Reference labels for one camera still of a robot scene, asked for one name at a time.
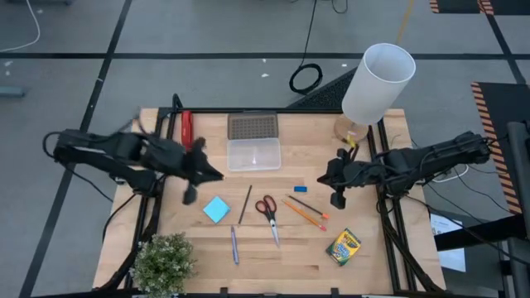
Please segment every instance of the scissors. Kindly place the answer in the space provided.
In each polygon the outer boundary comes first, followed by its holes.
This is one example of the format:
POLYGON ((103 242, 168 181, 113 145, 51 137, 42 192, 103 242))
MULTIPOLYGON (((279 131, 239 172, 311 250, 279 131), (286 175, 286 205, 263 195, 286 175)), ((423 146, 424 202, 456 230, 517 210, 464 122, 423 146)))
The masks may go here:
POLYGON ((276 218, 274 217, 274 214, 276 213, 276 202, 274 201, 272 196, 265 195, 263 197, 263 200, 259 200, 258 202, 256 202, 256 210, 259 213, 264 214, 269 223, 271 224, 272 236, 274 237, 276 245, 280 247, 280 240, 278 239, 278 230, 276 229, 276 218))

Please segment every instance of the plastic container lid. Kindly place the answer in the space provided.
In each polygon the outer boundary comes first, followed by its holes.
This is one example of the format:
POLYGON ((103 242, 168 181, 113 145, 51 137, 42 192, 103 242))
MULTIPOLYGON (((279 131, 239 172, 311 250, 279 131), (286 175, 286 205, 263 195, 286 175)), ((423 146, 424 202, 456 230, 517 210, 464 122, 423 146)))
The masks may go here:
POLYGON ((280 140, 277 137, 231 140, 227 147, 231 171, 267 171, 282 166, 280 140))

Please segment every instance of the white paper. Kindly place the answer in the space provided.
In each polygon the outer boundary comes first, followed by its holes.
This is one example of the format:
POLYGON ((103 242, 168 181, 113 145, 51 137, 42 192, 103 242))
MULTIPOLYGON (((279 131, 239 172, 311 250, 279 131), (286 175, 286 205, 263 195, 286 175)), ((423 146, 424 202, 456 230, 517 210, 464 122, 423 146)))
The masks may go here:
MULTIPOLYGON (((461 229, 457 224, 451 222, 449 219, 441 216, 431 214, 431 228, 432 233, 437 235, 461 229)), ((444 268, 465 272, 465 253, 464 248, 453 249, 450 251, 438 252, 440 264, 444 268)))

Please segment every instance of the red object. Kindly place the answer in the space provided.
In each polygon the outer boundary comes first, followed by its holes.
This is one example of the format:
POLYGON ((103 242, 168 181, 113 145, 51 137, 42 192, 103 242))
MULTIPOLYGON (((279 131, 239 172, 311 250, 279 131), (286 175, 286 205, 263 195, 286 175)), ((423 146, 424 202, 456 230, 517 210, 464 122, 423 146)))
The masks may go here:
POLYGON ((182 112, 182 134, 181 142, 187 151, 191 150, 193 144, 193 116, 190 111, 182 112))

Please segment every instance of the yellow crayon box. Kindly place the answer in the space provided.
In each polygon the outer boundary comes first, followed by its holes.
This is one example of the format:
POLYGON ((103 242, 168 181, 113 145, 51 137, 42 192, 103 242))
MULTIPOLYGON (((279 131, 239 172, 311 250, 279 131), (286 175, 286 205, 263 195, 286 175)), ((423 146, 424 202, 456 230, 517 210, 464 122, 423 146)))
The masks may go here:
POLYGON ((360 247, 361 241, 346 228, 325 251, 343 266, 360 247))

